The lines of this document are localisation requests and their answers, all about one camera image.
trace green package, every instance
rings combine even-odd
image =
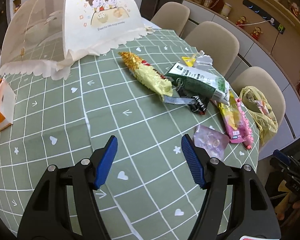
[[[185,90],[192,91],[212,100],[229,105],[229,83],[224,77],[209,72],[187,67],[176,63],[165,76],[172,77],[172,84],[182,85]]]

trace food cover umbrella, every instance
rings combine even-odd
[[[3,42],[0,76],[67,79],[71,65],[147,35],[134,0],[28,0]]]

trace dining table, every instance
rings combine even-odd
[[[106,54],[81,58],[66,80],[5,76],[16,102],[13,124],[0,132],[0,218],[15,235],[47,167],[73,166],[115,135],[117,154],[106,183],[94,191],[111,239],[188,239],[206,191],[191,176],[181,137],[192,137],[199,124],[226,134],[222,116],[212,103],[205,115],[163,103],[130,73],[118,55],[124,51],[163,74],[181,57],[197,53],[173,30],[157,28]],[[242,110],[252,128],[252,149],[229,143],[223,162],[249,164],[256,171],[259,130],[244,106]],[[80,234],[72,187],[67,186],[67,193],[72,229]],[[220,233],[227,228],[231,198],[228,186]]]

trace orange tissue box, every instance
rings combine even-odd
[[[4,78],[0,79],[0,131],[14,122],[16,95]]]

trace beige chair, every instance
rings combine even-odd
[[[232,89],[238,95],[240,94],[242,88],[246,86],[254,86],[265,95],[270,106],[272,107],[275,117],[277,118],[277,123],[280,126],[285,113],[285,100],[279,86],[268,74],[268,72],[260,67],[250,67],[243,71],[231,84]],[[259,145],[259,151],[262,149],[262,147],[264,147],[264,145]],[[269,162],[271,158],[272,156],[269,156],[258,161],[258,169],[256,174],[258,175],[263,186],[265,186],[269,174],[274,171]]]
[[[264,94],[280,126],[285,113],[285,100],[279,86],[268,72],[260,67],[250,67],[243,71],[231,84],[232,89],[237,95],[246,86],[256,87]]]
[[[213,67],[225,75],[239,52],[239,41],[226,28],[214,22],[200,23],[189,33],[185,41],[203,50],[205,54],[213,59]]]
[[[183,4],[167,2],[157,11],[151,22],[160,28],[174,30],[180,36],[189,15],[190,9]]]

